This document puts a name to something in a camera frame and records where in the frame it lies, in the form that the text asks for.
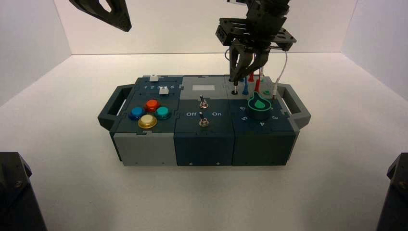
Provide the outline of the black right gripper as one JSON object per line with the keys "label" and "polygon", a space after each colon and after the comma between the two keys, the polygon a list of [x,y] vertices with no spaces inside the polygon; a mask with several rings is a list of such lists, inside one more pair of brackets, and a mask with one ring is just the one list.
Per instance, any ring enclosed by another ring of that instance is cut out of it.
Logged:
{"label": "black right gripper", "polygon": [[[216,36],[224,46],[242,45],[249,48],[271,48],[288,51],[297,42],[283,25],[289,12],[288,4],[247,4],[245,18],[220,18]],[[269,52],[256,53],[245,47],[230,47],[230,81],[238,82],[263,67]]]}

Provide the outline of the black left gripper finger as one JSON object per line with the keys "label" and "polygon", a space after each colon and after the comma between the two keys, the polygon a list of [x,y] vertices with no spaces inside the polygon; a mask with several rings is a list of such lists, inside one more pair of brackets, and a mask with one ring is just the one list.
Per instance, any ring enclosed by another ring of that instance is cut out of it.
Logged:
{"label": "black left gripper finger", "polygon": [[69,2],[80,11],[122,31],[128,32],[132,28],[125,0],[107,0],[110,11],[104,9],[98,0],[70,0]]}

